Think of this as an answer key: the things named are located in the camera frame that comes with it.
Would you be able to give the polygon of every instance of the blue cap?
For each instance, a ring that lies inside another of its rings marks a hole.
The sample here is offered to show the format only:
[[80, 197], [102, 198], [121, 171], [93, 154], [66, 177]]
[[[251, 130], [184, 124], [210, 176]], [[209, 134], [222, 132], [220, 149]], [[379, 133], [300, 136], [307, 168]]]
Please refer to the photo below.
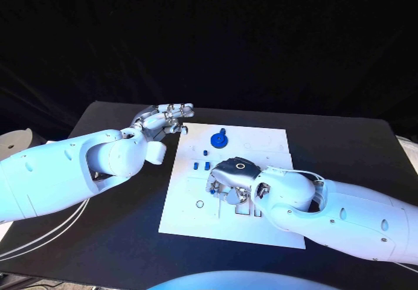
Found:
[[210, 137], [210, 144], [215, 148], [220, 149], [228, 145], [228, 137], [225, 135], [225, 129], [220, 129], [220, 132], [216, 133], [212, 137]]

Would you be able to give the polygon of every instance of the black table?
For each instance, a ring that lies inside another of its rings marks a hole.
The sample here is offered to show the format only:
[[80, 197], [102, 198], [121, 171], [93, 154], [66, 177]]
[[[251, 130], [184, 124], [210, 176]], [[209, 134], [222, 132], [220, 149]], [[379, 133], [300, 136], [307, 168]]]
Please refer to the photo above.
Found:
[[[69, 137], [122, 129], [144, 108], [92, 103]], [[285, 129], [295, 169], [418, 205], [416, 173], [385, 121], [217, 109], [196, 109], [186, 121]], [[308, 239], [307, 249], [297, 250], [160, 234], [177, 141], [178, 135], [163, 140], [163, 165], [145, 163], [128, 182], [91, 199], [68, 232], [36, 251], [1, 262], [0, 271], [124, 289], [144, 289], [215, 270], [274, 272], [343, 289], [416, 289], [416, 273], [393, 263], [354, 258]], [[46, 233], [73, 210], [16, 222], [0, 243], [1, 252]]]

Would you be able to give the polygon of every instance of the white mat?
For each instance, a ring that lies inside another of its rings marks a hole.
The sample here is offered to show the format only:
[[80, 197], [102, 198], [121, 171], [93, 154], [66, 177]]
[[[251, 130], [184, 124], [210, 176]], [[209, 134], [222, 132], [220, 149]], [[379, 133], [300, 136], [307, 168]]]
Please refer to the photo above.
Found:
[[[204, 191], [210, 172], [204, 170], [204, 162], [213, 168], [220, 161], [238, 156], [251, 160], [261, 170], [266, 165], [292, 169], [285, 130], [184, 125], [189, 134], [180, 136], [158, 232], [304, 249], [302, 236], [277, 229], [262, 214], [258, 217], [259, 211], [251, 202], [235, 208]], [[210, 136], [220, 128], [226, 129], [229, 143], [216, 149]]]

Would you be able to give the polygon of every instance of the blue object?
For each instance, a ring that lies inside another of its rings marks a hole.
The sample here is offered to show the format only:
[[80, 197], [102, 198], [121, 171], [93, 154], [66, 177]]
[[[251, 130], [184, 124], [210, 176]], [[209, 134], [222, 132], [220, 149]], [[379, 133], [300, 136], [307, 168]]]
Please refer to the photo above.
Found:
[[212, 137], [210, 137], [210, 144], [215, 148], [220, 149], [228, 145], [228, 137], [225, 135], [225, 129], [220, 129], [220, 132], [216, 133]]

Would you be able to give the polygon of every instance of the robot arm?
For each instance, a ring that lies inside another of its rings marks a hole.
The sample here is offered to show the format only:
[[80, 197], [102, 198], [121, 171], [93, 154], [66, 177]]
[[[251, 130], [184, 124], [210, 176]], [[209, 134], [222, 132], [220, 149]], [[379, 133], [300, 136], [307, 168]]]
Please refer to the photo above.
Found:
[[[279, 230], [326, 247], [367, 260], [418, 265], [418, 207], [311, 174], [315, 181], [297, 170], [261, 171], [251, 161], [230, 158], [213, 168], [206, 191], [229, 204], [249, 198]], [[311, 201], [317, 212], [308, 212]]]
[[186, 126], [193, 105], [150, 106], [121, 131], [89, 135], [33, 147], [0, 162], [0, 223], [53, 213], [121, 184], [144, 161], [161, 164], [167, 133]]

